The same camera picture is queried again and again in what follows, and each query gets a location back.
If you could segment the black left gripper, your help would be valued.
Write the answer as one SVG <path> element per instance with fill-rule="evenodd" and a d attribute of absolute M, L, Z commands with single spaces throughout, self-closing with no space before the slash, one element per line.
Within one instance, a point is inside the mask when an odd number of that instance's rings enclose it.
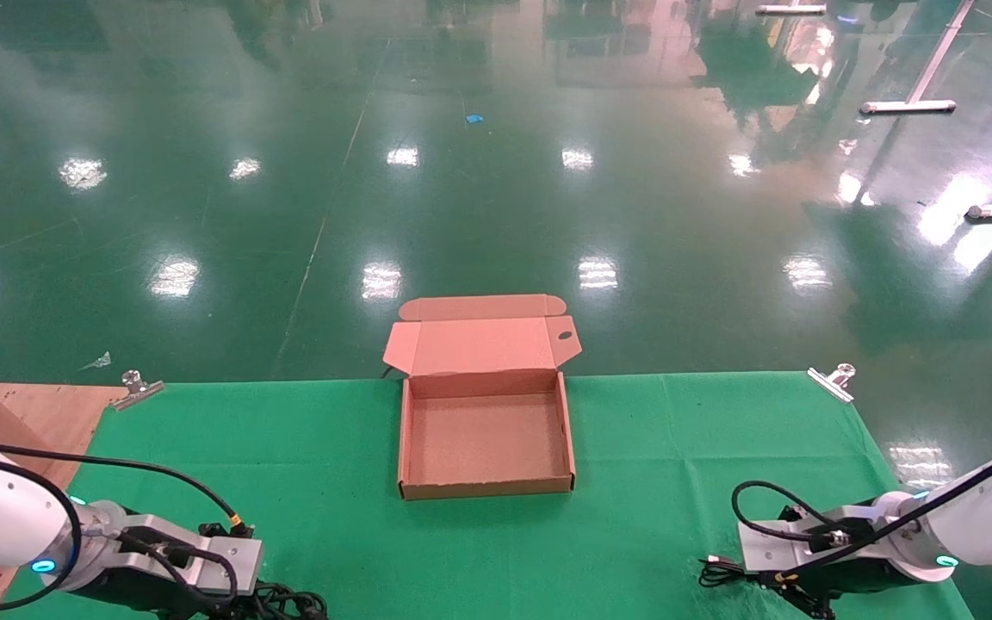
<path fill-rule="evenodd" d="M 158 619 L 190 619 L 198 615 L 229 617 L 241 592 L 229 580 L 221 589 L 197 587 L 172 574 L 139 572 L 132 568 L 103 570 L 88 584 L 74 590 L 76 597 L 153 615 Z M 258 581 L 245 604 L 248 619 L 326 619 L 326 601 L 315 592 L 295 590 L 280 582 Z"/>

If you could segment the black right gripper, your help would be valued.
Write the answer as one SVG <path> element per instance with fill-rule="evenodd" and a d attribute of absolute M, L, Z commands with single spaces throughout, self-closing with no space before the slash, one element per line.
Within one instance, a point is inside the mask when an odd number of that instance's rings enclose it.
<path fill-rule="evenodd" d="M 759 572 L 759 584 L 811 619 L 835 619 L 832 600 L 842 595 L 885 592 L 920 584 L 893 564 L 827 564 L 778 582 L 776 572 Z"/>

